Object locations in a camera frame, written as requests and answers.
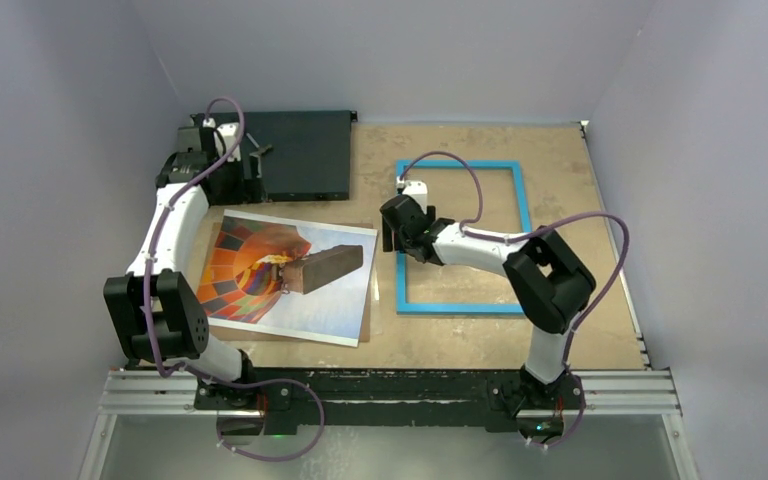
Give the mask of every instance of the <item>black clamp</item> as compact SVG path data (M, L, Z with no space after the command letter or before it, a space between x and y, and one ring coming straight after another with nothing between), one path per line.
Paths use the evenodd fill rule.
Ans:
M407 253L421 263L443 265L434 251L437 235L455 223L451 218L436 218L437 210L429 205L422 211L409 195L396 195L380 208L385 252Z

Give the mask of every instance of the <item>wooden table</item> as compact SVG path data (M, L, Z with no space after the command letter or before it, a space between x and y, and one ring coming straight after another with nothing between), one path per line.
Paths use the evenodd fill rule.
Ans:
M369 223L381 228L378 208L393 195L395 162L429 150L447 150L467 160L516 160L525 178L531 223L547 224L574 213L599 210L594 177L580 132L570 127L466 127L355 125L352 132L351 199L244 205L238 210L326 223ZM511 174L479 171L485 192L479 228L519 231ZM429 186L438 215L457 220L475 215L472 179L461 170L416 170L410 178ZM187 279L198 285L211 226L225 207L202 222ZM614 266L605 223L585 220L561 229L587 265L597 288ZM405 316L395 313L395 257L376 253L373 270L371 340L357 348L302 341L233 342L259 366L517 368L528 354L531 324L525 318ZM506 279L466 267L409 262L408 299L419 302L515 303ZM222 337L222 329L215 329ZM626 297L619 282L575 337L574 368L640 369L642 360Z

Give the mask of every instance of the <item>hot air balloon picture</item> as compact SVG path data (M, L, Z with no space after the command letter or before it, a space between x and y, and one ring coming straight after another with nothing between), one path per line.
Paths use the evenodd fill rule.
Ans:
M196 295L211 325L357 346L376 236L226 211Z

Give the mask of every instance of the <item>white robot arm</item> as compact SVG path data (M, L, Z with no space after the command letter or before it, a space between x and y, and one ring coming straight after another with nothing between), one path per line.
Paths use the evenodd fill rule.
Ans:
M560 235L551 231L530 240L497 242L467 236L451 219L436 218L428 188L410 181L381 207L384 249L436 265L465 265L507 277L526 317L534 324L523 369L543 385L566 371L570 325L587 306L596 282ZM505 234L471 229L488 238ZM543 275L540 267L550 266Z

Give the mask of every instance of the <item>black base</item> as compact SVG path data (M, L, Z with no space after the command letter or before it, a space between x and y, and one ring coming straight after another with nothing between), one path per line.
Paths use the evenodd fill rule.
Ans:
M236 113L212 116L217 124L238 121ZM191 117L200 125L204 115ZM357 112L248 112L245 120L246 133L261 146L272 145L272 150L261 160L258 179L257 162L249 157L257 149L243 138L240 163L247 196L237 203L349 199L351 131Z
M328 425L472 426L488 432L545 436L547 427L558 426L542 418L518 419L517 413L551 411L559 396L566 410L580 405L579 395L573 393L577 385L569 374L552 388L538 391L526 388L528 382L519 370L257 368L256 372L258 380L290 378L308 384L324 403ZM196 409L256 408L251 390L241 395L210 388L214 389L210 399L197 394ZM291 435L299 425L318 423L316 404L301 388L278 384L261 392L268 399L265 434Z

